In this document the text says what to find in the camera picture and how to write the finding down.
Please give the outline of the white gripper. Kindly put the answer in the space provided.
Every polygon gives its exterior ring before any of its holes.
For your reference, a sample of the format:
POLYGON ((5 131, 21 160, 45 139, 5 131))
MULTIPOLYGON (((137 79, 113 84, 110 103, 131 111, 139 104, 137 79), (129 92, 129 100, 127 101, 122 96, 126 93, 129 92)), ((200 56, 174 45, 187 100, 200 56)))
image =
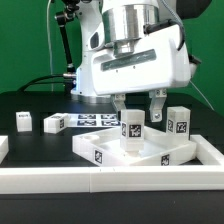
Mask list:
POLYGON ((179 26, 173 25, 138 40, 131 55, 115 58, 112 49, 96 52, 91 59, 96 94, 113 94, 111 102, 120 115, 126 108, 126 95, 119 93, 152 90, 150 118, 160 122, 167 98, 167 91, 162 88, 184 87, 191 78, 186 45, 177 50, 179 43, 179 26))

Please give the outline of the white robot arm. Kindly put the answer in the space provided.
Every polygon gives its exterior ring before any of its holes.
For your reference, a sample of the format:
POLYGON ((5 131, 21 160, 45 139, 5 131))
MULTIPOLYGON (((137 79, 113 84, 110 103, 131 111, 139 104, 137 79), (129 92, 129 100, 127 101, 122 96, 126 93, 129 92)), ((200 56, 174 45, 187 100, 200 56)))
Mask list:
POLYGON ((182 21, 212 0, 81 0, 82 63, 73 91, 92 102, 148 92, 151 120, 162 120, 166 90, 188 85, 200 63, 185 44, 182 21))

